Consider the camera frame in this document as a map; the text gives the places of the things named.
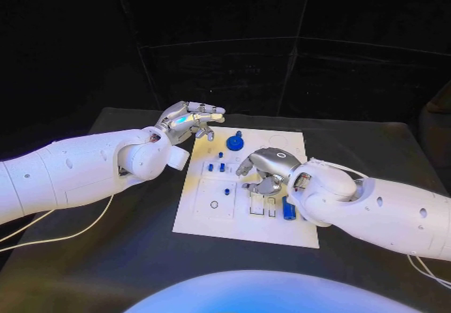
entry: screw hole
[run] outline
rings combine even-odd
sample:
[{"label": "screw hole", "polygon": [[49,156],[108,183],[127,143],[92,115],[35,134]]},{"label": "screw hole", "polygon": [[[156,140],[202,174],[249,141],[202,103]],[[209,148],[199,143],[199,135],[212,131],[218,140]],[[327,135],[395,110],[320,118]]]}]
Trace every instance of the screw hole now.
[{"label": "screw hole", "polygon": [[425,208],[422,208],[420,210],[420,215],[421,215],[422,218],[425,218],[428,216],[428,211],[425,210]]}]

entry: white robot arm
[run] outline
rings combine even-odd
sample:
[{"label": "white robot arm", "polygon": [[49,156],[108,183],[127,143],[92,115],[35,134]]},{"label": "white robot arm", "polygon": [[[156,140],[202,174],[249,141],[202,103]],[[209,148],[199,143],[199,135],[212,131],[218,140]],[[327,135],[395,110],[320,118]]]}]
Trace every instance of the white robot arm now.
[{"label": "white robot arm", "polygon": [[222,108],[179,102],[154,127],[54,142],[0,162],[0,224],[35,212],[77,207],[154,179],[166,165],[182,170],[189,153],[176,144],[196,132],[213,139],[206,122]]},{"label": "white robot arm", "polygon": [[[237,175],[247,175],[252,166],[264,180],[244,188],[274,194],[286,184],[288,202],[313,224],[333,224],[392,251],[451,261],[450,198],[316,159],[301,164],[275,148],[257,150]],[[346,171],[362,179],[353,180]]]}]

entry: blue battery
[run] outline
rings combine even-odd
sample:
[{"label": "blue battery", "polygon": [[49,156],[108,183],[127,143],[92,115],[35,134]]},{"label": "blue battery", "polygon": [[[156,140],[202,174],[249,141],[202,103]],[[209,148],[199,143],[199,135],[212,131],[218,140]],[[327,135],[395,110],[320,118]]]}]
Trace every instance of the blue battery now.
[{"label": "blue battery", "polygon": [[287,196],[283,197],[284,219],[296,220],[296,206],[287,202]]}]

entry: blue cylinder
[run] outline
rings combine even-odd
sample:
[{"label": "blue cylinder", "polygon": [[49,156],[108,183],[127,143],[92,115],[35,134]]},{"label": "blue cylinder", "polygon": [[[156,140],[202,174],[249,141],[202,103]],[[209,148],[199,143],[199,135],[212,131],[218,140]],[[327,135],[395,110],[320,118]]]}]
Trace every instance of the blue cylinder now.
[{"label": "blue cylinder", "polygon": [[296,220],[296,206],[287,202],[287,196],[283,197],[284,219]]},{"label": "blue cylinder", "polygon": [[238,151],[242,149],[242,147],[245,145],[245,141],[242,140],[242,132],[241,131],[237,132],[235,136],[228,138],[225,145],[228,146],[228,149],[232,151]]}]

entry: black table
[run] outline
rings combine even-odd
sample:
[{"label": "black table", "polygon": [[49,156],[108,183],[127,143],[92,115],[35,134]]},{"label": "black table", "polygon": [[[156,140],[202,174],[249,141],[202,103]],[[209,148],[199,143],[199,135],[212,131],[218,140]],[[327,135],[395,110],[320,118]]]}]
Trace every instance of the black table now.
[{"label": "black table", "polygon": [[[108,108],[91,133],[144,128],[159,116],[157,111]],[[445,194],[405,124],[228,115],[224,126],[301,131],[309,157]],[[190,151],[193,138],[180,147]],[[422,311],[450,311],[450,290],[414,270],[407,256],[335,226],[317,229],[320,249],[173,233],[186,169],[164,169],[157,179],[120,193],[79,237],[16,249],[0,273],[2,312],[121,312],[177,282],[239,269],[324,277]],[[58,211],[26,231],[22,242],[78,232],[105,204]],[[450,278],[451,263],[428,264]]]}]

